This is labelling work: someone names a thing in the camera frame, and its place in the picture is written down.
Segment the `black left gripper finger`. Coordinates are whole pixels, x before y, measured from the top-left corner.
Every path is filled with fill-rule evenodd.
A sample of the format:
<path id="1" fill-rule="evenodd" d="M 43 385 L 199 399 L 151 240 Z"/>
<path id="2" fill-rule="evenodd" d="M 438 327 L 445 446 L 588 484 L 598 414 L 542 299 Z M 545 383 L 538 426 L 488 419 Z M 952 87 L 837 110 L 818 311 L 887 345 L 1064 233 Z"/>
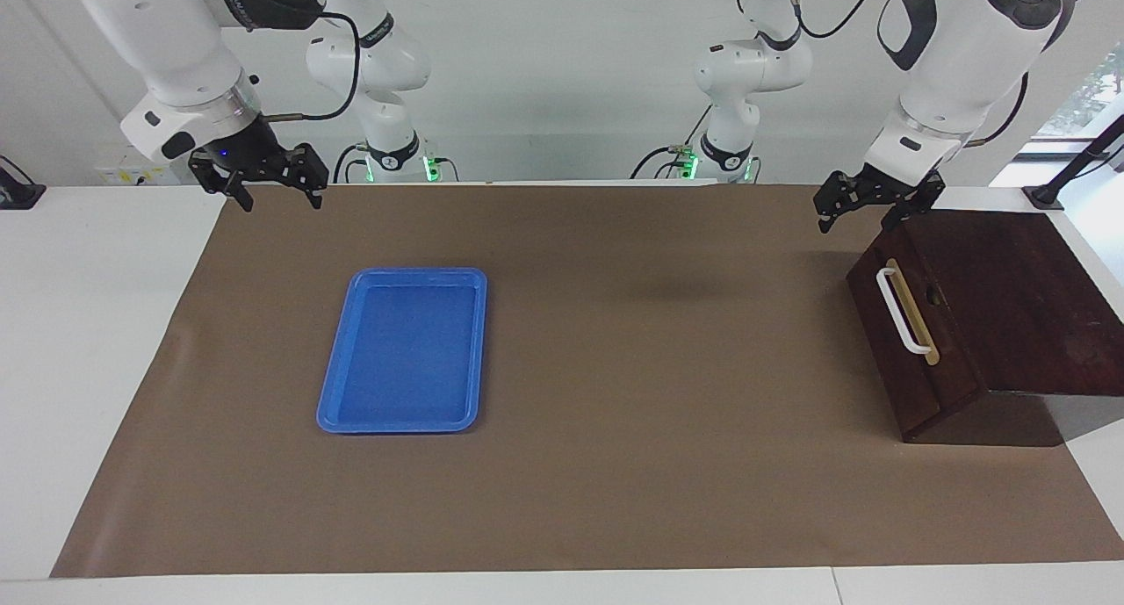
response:
<path id="1" fill-rule="evenodd" d="M 888 213 L 883 214 L 882 231 L 888 233 L 900 226 L 903 222 L 910 220 L 912 217 L 930 213 L 931 206 L 913 204 L 895 204 Z"/>
<path id="2" fill-rule="evenodd" d="M 854 211 L 854 178 L 846 173 L 831 173 L 819 186 L 814 196 L 814 208 L 818 213 L 818 229 L 823 235 L 830 233 L 839 217 Z"/>

